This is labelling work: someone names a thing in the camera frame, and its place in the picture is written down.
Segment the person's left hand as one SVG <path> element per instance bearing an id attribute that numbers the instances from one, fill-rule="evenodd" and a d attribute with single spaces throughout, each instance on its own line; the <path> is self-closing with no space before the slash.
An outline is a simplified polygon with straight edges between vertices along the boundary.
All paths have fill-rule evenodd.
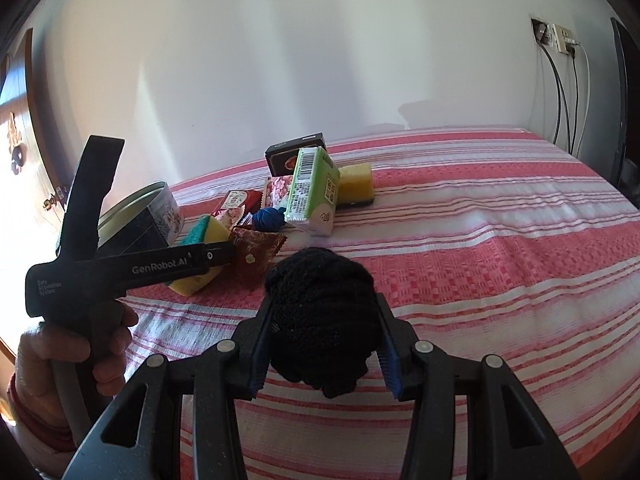
<path id="1" fill-rule="evenodd" d="M 96 391 L 114 396 L 125 383 L 126 356 L 132 337 L 130 327 L 139 321 L 138 315 L 124 307 L 122 322 L 111 336 L 107 356 L 94 364 L 92 374 Z M 89 341 L 66 328 L 41 323 L 38 328 L 21 336 L 15 363 L 17 399 L 38 419 L 54 428 L 67 426 L 58 390 L 56 390 L 52 361 L 85 362 L 90 356 Z"/>

